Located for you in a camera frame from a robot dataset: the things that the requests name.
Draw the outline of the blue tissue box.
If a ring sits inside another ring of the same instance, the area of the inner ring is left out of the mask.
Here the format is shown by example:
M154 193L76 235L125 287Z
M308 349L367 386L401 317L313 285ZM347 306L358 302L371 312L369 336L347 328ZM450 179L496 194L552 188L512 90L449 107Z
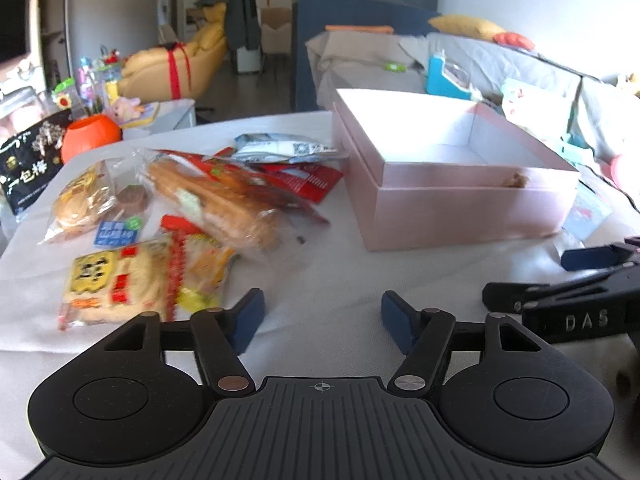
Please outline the blue tissue box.
M433 54L428 60L425 91L431 96L476 101L483 99L482 92L475 88L469 74L446 57L444 52Z

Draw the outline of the grey covered sofa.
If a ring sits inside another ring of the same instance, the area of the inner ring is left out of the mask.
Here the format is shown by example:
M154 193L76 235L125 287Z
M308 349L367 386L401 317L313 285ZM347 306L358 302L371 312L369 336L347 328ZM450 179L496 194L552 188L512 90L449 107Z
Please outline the grey covered sofa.
M428 59L444 52L491 104L500 105L509 89L536 96L536 103L525 105L526 125L556 108L573 141L591 148L597 160L620 166L625 176L620 188L633 200L639 197L639 100L625 88L556 65L540 54L441 32L401 36L392 45L402 55L403 73L384 70L386 64L339 62L317 87L322 107L329 107L343 88L422 93Z

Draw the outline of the red snack packet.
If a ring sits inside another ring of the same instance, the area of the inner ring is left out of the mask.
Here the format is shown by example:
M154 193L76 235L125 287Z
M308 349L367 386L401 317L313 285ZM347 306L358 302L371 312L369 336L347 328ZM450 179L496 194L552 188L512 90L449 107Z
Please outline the red snack packet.
M333 166L340 160L306 164L247 164L233 160L235 148L225 148L209 157L212 173L230 183L230 178L248 185L267 185L288 191L308 202L320 204L341 180L341 170Z

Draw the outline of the long bread stick packet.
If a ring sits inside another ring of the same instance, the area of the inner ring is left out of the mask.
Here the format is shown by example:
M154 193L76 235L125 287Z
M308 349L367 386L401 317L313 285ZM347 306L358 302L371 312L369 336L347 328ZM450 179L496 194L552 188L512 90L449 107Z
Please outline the long bread stick packet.
M311 203L228 159L157 151L145 155L143 177L186 220L255 261L297 257L330 225Z

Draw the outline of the yellow rice cracker packet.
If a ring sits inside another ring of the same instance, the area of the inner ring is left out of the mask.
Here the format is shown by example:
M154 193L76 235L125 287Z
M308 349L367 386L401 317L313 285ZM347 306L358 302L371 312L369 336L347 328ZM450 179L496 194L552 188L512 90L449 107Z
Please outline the yellow rice cracker packet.
M237 256L190 220L165 214L152 240L74 260L58 328L123 323L142 313L172 321L182 311L220 308Z

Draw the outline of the white low side table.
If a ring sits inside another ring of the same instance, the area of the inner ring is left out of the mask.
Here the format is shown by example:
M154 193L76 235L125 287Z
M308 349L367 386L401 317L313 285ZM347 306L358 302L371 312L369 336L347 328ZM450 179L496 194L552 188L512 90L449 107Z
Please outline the white low side table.
M154 134L182 130L196 126L195 101L182 99L167 102L158 102L155 107L155 115L150 122L125 128L122 130L124 140L144 139Z

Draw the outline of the colourful bottles cluster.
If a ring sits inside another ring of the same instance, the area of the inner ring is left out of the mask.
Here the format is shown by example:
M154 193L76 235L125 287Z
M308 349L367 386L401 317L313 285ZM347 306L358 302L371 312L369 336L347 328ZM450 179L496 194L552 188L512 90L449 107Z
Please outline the colourful bottles cluster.
M122 78L119 50L102 46L100 56L83 56L76 70L76 87L89 115L100 114L119 98L118 83Z

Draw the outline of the blue cabinet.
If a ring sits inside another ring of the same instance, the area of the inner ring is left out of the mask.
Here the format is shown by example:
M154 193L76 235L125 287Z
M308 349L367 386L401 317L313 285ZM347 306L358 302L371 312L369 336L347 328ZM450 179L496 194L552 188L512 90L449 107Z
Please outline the blue cabinet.
M399 63L401 36L426 36L438 13L383 0L296 0L292 6L290 103L294 112L322 107L317 87L339 62Z

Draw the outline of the green toy on sofa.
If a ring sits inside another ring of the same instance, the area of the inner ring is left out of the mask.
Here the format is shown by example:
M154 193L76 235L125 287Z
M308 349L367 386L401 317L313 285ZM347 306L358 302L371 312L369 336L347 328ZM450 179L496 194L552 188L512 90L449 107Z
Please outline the green toy on sofa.
M384 70L394 73L403 73L406 70L406 66L399 63L387 63L384 66Z

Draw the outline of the black television screen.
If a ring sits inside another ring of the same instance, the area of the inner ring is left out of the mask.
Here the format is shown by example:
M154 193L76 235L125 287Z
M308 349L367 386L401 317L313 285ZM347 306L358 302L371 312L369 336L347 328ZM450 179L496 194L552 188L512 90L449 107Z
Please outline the black television screen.
M27 52L28 0L0 0L0 56L4 64Z

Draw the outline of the blue label chocolate snack packet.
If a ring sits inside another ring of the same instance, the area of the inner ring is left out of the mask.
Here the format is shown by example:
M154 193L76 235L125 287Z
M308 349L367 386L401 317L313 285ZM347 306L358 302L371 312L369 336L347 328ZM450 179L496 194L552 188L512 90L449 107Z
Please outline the blue label chocolate snack packet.
M98 225L93 245L116 248L134 244L143 228L149 192L142 184L130 184L115 195L115 206Z

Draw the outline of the pink plush toy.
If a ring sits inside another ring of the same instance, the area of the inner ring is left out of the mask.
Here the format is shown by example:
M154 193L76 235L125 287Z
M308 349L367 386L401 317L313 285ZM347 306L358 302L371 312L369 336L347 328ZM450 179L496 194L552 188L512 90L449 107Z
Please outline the pink plush toy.
M110 108L110 114L115 122L124 124L141 117L144 107L138 98L128 99L121 96Z

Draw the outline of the yellow cushion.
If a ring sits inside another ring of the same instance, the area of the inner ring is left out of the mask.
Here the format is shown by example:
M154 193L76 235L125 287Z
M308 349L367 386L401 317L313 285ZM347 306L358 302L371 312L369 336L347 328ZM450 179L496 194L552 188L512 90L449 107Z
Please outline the yellow cushion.
M434 29L448 35L493 42L494 37L506 32L501 26L472 16L460 14L439 15L428 21Z

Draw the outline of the black plum snack bag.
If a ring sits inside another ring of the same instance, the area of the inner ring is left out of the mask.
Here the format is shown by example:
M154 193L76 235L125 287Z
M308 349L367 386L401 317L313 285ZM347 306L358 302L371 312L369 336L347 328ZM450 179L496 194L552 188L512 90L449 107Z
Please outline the black plum snack bag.
M32 206L63 167L62 144L70 110L44 118L1 145L1 189L12 214Z

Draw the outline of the red cushion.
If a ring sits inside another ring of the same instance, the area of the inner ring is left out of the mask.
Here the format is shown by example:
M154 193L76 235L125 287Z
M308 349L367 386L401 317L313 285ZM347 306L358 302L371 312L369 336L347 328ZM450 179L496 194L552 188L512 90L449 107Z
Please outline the red cushion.
M492 40L494 40L496 44L501 44L502 46L510 48L521 49L529 52L533 52L533 50L535 50L533 41L518 34L517 32L498 32Z

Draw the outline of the small bread bun packet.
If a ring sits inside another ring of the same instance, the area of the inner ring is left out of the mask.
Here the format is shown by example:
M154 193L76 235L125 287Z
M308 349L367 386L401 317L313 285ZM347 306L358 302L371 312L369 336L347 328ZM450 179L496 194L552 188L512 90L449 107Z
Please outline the small bread bun packet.
M93 230L115 203L114 181L107 162L101 160L67 183L58 193L42 242L71 240Z

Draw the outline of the blue white snack packet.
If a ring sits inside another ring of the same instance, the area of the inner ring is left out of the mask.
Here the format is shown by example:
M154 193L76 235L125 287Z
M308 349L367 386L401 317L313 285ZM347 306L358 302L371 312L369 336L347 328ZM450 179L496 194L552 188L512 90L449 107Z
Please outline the blue white snack packet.
M247 164L306 164L348 157L344 148L297 134L244 133L234 143L231 158Z

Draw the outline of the pink cardboard box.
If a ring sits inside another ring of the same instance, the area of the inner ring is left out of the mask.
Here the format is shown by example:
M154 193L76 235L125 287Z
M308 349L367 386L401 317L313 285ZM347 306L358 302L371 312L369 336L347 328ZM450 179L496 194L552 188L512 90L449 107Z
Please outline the pink cardboard box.
M546 237L577 196L571 164L484 104L341 89L332 128L370 250Z

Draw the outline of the dark coat on rack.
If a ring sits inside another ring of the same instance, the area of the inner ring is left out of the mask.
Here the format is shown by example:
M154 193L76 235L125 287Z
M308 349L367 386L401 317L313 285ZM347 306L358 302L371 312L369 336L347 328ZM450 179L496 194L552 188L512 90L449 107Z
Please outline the dark coat on rack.
M194 6L207 10L217 3L227 6L224 14L224 33L229 48L257 50L260 47L260 25L256 0L196 0Z

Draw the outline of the orange round pumpkin container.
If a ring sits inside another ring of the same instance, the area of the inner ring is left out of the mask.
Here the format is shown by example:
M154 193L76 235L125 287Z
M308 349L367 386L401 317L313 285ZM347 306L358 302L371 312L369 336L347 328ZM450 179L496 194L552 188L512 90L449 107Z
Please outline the orange round pumpkin container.
M67 164L75 156L122 140L122 129L103 114L75 120L66 129L61 158Z

